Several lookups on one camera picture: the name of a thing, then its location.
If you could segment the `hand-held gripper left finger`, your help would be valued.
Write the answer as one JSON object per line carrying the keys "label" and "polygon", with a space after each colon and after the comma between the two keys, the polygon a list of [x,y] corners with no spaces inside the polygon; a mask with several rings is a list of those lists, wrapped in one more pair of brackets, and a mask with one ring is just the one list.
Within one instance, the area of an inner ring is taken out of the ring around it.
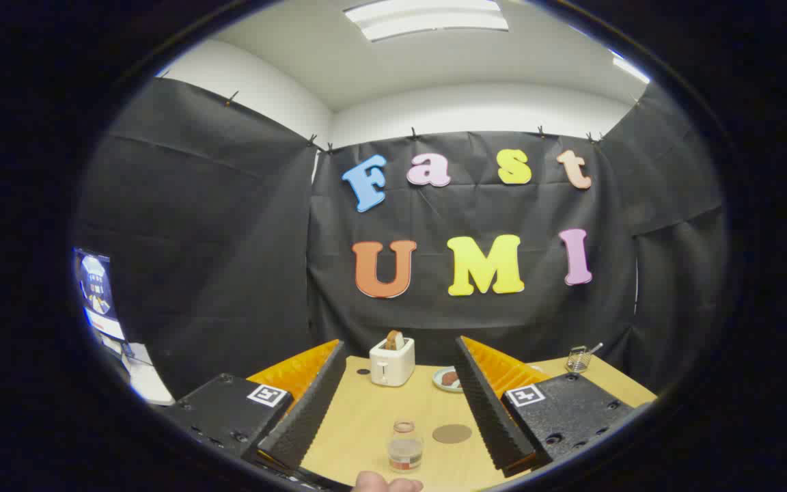
{"label": "hand-held gripper left finger", "polygon": [[346,371],[330,340],[250,377],[222,373],[163,408],[191,438],[235,459],[296,472]]}

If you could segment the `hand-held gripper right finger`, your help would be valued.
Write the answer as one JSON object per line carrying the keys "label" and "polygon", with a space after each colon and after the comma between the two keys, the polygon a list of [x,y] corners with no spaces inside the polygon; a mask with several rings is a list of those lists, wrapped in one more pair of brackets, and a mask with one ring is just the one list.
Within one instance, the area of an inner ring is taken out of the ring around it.
{"label": "hand-held gripper right finger", "polygon": [[547,466],[613,434],[635,409],[575,372],[547,376],[465,336],[455,371],[494,467],[505,477]]}

